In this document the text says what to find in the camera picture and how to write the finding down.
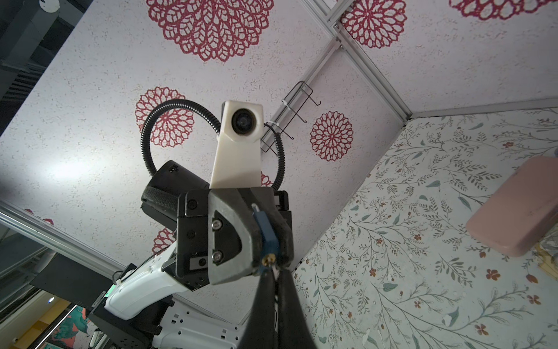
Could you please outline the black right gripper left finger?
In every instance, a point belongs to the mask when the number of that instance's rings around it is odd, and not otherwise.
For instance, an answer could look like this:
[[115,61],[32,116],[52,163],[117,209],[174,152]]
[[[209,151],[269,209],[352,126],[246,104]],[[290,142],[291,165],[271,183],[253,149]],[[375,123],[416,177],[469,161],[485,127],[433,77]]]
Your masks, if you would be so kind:
[[257,287],[251,314],[238,348],[274,348],[276,279],[272,269],[265,269]]

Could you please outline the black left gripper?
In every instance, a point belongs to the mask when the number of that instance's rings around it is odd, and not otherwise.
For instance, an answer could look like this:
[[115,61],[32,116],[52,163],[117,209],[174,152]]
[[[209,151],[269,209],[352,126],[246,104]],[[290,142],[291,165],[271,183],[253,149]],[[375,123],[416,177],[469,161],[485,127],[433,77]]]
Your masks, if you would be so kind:
[[175,161],[151,177],[142,211],[173,231],[176,245],[163,270],[189,290],[234,282],[257,273],[262,251],[252,205],[264,211],[279,240],[276,266],[294,259],[289,195],[272,188],[211,189]]

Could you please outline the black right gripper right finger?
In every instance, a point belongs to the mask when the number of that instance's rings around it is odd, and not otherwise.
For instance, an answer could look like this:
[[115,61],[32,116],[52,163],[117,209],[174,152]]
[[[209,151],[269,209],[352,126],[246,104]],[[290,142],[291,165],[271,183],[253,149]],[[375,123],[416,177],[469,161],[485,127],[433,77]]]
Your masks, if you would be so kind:
[[316,349],[289,270],[278,275],[278,347]]

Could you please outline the blue padlock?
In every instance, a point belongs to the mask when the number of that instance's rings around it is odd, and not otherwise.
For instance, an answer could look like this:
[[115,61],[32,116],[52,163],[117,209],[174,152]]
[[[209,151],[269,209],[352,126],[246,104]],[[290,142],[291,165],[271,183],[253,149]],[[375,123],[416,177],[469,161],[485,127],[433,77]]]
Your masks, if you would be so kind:
[[261,211],[257,204],[252,204],[251,207],[262,237],[261,264],[263,268],[271,268],[277,262],[280,251],[279,240],[267,214]]

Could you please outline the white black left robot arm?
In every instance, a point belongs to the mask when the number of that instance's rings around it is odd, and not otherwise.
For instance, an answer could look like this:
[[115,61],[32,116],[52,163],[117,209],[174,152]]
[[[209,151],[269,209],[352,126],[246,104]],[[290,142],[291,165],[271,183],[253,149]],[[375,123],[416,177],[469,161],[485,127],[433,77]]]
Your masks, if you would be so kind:
[[[288,269],[294,247],[284,174],[280,159],[270,187],[213,189],[174,161],[154,170],[142,209],[173,229],[175,242],[125,269],[92,320],[121,348],[310,348]],[[260,281],[241,337],[190,327],[190,312],[173,298],[246,276]]]

